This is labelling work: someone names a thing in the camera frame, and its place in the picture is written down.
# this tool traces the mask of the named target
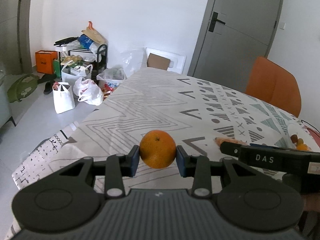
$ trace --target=brown cardboard piece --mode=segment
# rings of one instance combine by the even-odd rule
[[[170,65],[169,59],[150,53],[147,61],[148,67],[167,70],[169,65]]]

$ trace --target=door frame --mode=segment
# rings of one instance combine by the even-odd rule
[[[18,53],[23,73],[32,73],[30,54],[29,19],[31,0],[19,0],[17,17]]]
[[[193,52],[193,56],[192,56],[192,59],[191,59],[190,67],[189,67],[189,70],[188,70],[188,76],[192,76],[193,77],[194,74],[195,74],[196,66],[198,64],[200,53],[201,53],[201,50],[202,50],[202,47],[203,47],[203,44],[204,44],[204,39],[205,39],[205,36],[207,34],[207,31],[208,31],[208,28],[209,28],[209,25],[210,25],[210,21],[211,21],[211,18],[212,18],[214,3],[215,3],[215,0],[208,0],[207,6],[205,8],[204,17],[203,17],[203,20],[202,20],[202,24],[201,24],[198,40],[197,40],[196,47],[195,47],[195,50]],[[277,17],[276,17],[276,24],[275,24],[275,27],[273,28],[272,35],[271,35],[271,38],[270,38],[270,42],[268,44],[268,48],[267,48],[267,51],[266,51],[266,54],[265,54],[264,57],[268,57],[268,54],[269,54],[270,49],[271,49],[271,45],[272,45],[273,40],[274,40],[274,38],[276,36],[276,30],[278,29],[279,19],[280,19],[280,15],[281,15],[282,3],[283,3],[283,0],[280,0],[278,13],[277,13]]]

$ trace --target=orange box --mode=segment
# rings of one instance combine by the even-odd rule
[[[53,74],[53,60],[57,58],[57,51],[40,50],[36,52],[37,71],[45,74]]]

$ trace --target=shoe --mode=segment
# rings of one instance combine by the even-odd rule
[[[52,86],[53,86],[54,82],[55,82],[55,81],[52,80],[52,81],[49,81],[49,82],[47,82],[47,83],[45,84],[44,91],[43,91],[43,93],[44,93],[45,95],[49,95],[49,94],[52,92]]]
[[[48,81],[52,81],[54,79],[57,78],[56,74],[44,74],[42,76],[42,78],[38,79],[38,84],[44,83],[44,82],[48,82]]]

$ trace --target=gray tile floor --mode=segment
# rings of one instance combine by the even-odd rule
[[[7,82],[16,79],[12,76]],[[10,104],[17,127],[9,122],[0,128],[0,240],[12,224],[11,200],[18,191],[11,174],[41,141],[74,121],[81,122],[97,108],[76,101],[76,108],[57,114],[52,93],[44,95],[43,90],[40,84],[22,102]]]

